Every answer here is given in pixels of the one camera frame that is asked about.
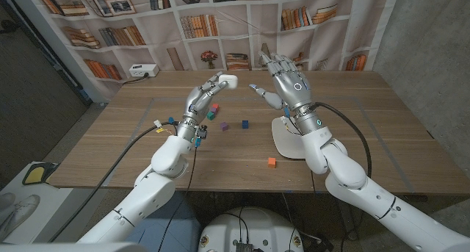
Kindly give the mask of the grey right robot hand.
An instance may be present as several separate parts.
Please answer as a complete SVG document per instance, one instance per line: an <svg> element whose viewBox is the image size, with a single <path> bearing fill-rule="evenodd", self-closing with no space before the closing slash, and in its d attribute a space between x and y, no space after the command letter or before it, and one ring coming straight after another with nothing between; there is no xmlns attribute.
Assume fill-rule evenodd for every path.
<svg viewBox="0 0 470 252"><path fill-rule="evenodd" d="M295 123L301 135L323 128L318 114L311 108L314 102L305 74L284 55L273 54L270 57L262 51L258 54L267 66L276 92L271 93L256 84L250 84L250 87L273 109L288 107L294 112Z"/></svg>

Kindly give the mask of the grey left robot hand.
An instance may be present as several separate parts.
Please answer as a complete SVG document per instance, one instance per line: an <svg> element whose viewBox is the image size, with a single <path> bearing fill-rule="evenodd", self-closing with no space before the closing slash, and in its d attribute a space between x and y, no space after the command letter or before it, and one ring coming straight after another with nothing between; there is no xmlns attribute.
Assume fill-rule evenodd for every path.
<svg viewBox="0 0 470 252"><path fill-rule="evenodd" d="M182 120L177 125L177 136L189 142L195 136L196 127L206 118L212 99L228 86L227 81L220 81L220 71L204 84L194 87L187 97Z"/></svg>

